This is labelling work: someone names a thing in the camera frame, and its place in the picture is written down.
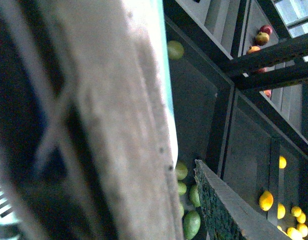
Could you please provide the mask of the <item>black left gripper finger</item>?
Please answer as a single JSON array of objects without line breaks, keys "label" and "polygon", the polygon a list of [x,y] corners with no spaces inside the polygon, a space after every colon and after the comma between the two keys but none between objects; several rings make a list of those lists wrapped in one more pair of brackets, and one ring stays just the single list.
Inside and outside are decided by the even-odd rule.
[{"label": "black left gripper finger", "polygon": [[194,169],[201,211],[211,240],[288,240],[203,161]]}]

